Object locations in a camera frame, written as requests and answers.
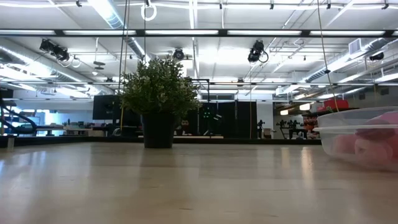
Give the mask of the small pink produce piece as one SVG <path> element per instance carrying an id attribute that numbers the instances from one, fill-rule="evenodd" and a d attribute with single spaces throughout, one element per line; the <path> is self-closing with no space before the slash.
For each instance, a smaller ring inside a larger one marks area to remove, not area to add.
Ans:
<path id="1" fill-rule="evenodd" d="M 355 154 L 355 142 L 358 139 L 355 134 L 340 134 L 333 139 L 334 154 Z"/>
<path id="2" fill-rule="evenodd" d="M 354 151 L 360 161 L 370 164 L 388 164 L 393 156 L 393 149 L 385 141 L 357 139 Z"/>

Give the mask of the large red pepper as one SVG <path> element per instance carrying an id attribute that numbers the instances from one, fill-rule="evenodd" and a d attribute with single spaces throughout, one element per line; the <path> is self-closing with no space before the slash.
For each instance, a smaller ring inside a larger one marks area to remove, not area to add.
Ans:
<path id="1" fill-rule="evenodd" d="M 365 128 L 357 129 L 356 135 L 372 141 L 398 139 L 398 111 L 387 112 L 368 120 Z"/>

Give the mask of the clear plastic tupperware container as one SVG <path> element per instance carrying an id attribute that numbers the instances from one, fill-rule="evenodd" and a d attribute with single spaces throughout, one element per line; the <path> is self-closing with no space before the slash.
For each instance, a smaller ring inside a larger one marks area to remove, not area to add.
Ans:
<path id="1" fill-rule="evenodd" d="M 333 139 L 340 134 L 355 134 L 356 130 L 365 128 L 368 120 L 378 117 L 387 112 L 398 111 L 398 106 L 385 106 L 375 108 L 362 108 L 356 110 L 340 111 L 331 114 L 325 114 L 318 117 L 318 127 L 315 131 L 320 133 L 320 139 L 323 150 L 331 157 L 335 157 L 346 162 L 351 162 L 360 166 L 377 170 L 388 170 L 398 172 L 398 139 L 392 138 L 382 140 L 387 142 L 393 149 L 393 156 L 390 163 L 370 164 L 360 161 L 355 154 L 334 154 Z"/>

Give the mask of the person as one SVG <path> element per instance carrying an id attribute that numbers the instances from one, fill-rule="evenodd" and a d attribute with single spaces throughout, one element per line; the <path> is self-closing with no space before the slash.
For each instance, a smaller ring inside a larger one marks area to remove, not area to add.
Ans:
<path id="1" fill-rule="evenodd" d="M 192 133 L 190 132 L 190 123 L 188 120 L 181 120 L 180 124 L 177 126 L 176 135 L 178 136 L 191 136 Z"/>

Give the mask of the black partition panels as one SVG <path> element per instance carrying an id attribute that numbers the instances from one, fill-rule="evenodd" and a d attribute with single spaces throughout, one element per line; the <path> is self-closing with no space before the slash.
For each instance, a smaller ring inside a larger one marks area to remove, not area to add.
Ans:
<path id="1" fill-rule="evenodd" d="M 255 139 L 257 105 L 249 101 L 204 102 L 185 118 L 188 132 L 199 136 Z"/>

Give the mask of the potted green artificial plant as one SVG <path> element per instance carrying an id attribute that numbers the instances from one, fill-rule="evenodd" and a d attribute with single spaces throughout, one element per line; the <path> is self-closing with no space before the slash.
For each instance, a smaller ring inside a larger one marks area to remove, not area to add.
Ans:
<path id="1" fill-rule="evenodd" d="M 139 62 L 133 73 L 121 74 L 121 106 L 141 116 L 144 147 L 170 149 L 177 121 L 200 107 L 198 87 L 171 58 Z"/>

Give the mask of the red box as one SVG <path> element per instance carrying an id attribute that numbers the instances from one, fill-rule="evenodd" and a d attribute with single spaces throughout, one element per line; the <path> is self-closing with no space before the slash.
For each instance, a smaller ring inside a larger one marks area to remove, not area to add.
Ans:
<path id="1" fill-rule="evenodd" d="M 347 108 L 349 108 L 349 103 L 348 103 L 348 101 L 347 100 L 340 100 L 340 99 L 337 99 L 337 100 L 333 100 L 333 99 L 331 99 L 331 100 L 326 100 L 326 101 L 324 101 L 323 102 L 323 107 L 325 108 L 325 109 L 328 109 L 328 108 L 330 108 L 330 109 L 339 109 L 339 110 L 342 110 L 342 109 L 347 109 Z"/>

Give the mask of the black aluminium table frame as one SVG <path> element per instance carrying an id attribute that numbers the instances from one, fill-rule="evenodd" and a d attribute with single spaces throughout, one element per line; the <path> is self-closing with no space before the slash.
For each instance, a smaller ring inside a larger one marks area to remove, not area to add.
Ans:
<path id="1" fill-rule="evenodd" d="M 127 137 L 89 137 L 89 136 L 50 136 L 50 137 L 11 137 L 0 136 L 0 148 L 7 148 L 9 139 L 14 146 L 38 146 L 46 144 L 70 144 L 78 142 L 123 142 L 143 143 L 142 138 Z M 265 145 L 321 145 L 320 139 L 220 139 L 203 136 L 175 136 L 174 144 L 265 144 Z"/>

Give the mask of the black overhead frame beam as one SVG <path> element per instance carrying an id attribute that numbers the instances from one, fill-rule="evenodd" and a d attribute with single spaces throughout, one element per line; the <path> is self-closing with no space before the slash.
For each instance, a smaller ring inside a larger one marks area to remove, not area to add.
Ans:
<path id="1" fill-rule="evenodd" d="M 398 38 L 398 30 L 294 29 L 0 29 L 0 37 L 289 37 Z"/>

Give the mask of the silver ventilation duct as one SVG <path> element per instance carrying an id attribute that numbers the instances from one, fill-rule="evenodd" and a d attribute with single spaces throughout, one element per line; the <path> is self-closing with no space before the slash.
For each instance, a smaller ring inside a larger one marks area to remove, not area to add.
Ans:
<path id="1" fill-rule="evenodd" d="M 123 40 L 137 58 L 146 61 L 150 60 L 150 57 L 145 54 L 144 49 L 137 40 L 127 34 L 127 19 L 121 18 L 112 0 L 88 0 L 88 3 L 105 20 L 110 28 L 124 31 Z"/>

